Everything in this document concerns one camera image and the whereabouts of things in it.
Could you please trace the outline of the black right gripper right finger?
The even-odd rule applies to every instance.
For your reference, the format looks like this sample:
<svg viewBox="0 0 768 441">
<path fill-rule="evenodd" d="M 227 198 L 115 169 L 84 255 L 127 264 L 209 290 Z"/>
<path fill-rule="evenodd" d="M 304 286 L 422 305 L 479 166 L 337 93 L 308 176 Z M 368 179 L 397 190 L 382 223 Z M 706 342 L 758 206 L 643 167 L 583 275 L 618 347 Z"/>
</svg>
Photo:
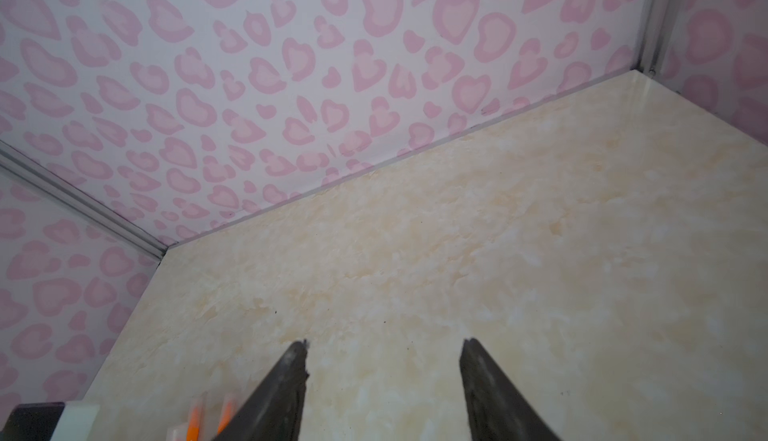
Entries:
<svg viewBox="0 0 768 441">
<path fill-rule="evenodd" d="M 559 440 L 477 339 L 464 340 L 459 366 L 472 440 Z"/>
</svg>

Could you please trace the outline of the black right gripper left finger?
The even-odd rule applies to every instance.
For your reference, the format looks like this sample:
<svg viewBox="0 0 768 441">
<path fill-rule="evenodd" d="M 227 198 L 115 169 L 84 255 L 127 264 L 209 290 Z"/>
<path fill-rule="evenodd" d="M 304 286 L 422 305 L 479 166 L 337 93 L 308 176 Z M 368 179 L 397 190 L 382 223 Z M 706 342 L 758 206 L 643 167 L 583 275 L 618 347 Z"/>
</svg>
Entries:
<svg viewBox="0 0 768 441">
<path fill-rule="evenodd" d="M 308 341 L 294 341 L 215 441 L 299 439 L 306 383 Z"/>
</svg>

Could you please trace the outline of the orange marker pen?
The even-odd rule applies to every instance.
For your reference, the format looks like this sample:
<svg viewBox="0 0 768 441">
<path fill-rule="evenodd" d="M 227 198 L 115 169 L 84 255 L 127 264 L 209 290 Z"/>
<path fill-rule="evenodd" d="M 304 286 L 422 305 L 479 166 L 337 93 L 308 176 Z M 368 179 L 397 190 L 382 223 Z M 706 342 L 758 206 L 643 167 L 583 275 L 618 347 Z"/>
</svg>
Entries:
<svg viewBox="0 0 768 441">
<path fill-rule="evenodd" d="M 187 430 L 185 434 L 186 441 L 198 441 L 201 431 L 203 415 L 203 401 L 201 399 L 196 400 L 191 406 L 188 412 Z"/>
<path fill-rule="evenodd" d="M 223 432 L 223 430 L 228 426 L 228 424 L 231 422 L 232 418 L 237 412 L 237 395 L 235 393 L 228 393 L 225 395 L 219 421 L 217 425 L 217 432 L 216 434 L 219 435 Z"/>
</svg>

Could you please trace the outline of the aluminium corner frame post left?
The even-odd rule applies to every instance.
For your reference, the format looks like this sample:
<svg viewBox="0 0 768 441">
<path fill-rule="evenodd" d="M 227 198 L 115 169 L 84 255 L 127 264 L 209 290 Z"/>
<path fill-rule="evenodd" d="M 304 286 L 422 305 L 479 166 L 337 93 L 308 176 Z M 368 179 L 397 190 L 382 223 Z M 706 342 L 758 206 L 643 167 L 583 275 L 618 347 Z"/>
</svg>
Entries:
<svg viewBox="0 0 768 441">
<path fill-rule="evenodd" d="M 168 250 L 145 230 L 5 142 L 1 142 L 1 170 L 152 258 L 161 260 Z"/>
</svg>

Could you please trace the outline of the aluminium corner frame post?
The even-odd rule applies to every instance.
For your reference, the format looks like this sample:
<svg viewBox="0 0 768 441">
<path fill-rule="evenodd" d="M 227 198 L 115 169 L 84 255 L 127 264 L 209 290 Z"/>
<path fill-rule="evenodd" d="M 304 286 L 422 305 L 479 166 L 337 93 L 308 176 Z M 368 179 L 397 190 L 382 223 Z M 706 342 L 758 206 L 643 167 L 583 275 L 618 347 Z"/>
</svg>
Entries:
<svg viewBox="0 0 768 441">
<path fill-rule="evenodd" d="M 161 260 L 168 250 L 145 230 L 5 142 L 1 142 L 1 170 L 152 258 Z"/>
<path fill-rule="evenodd" d="M 646 0 L 632 69 L 653 79 L 661 71 L 684 0 Z"/>
</svg>

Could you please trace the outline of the aluminium corner frame post right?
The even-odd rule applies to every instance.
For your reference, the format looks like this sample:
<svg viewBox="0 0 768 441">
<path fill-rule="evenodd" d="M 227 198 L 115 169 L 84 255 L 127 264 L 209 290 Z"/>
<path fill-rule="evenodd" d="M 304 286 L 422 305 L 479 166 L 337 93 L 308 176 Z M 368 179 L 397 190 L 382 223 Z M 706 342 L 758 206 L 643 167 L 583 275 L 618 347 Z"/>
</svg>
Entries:
<svg viewBox="0 0 768 441">
<path fill-rule="evenodd" d="M 646 0 L 632 69 L 653 79 L 661 71 L 684 0 Z"/>
</svg>

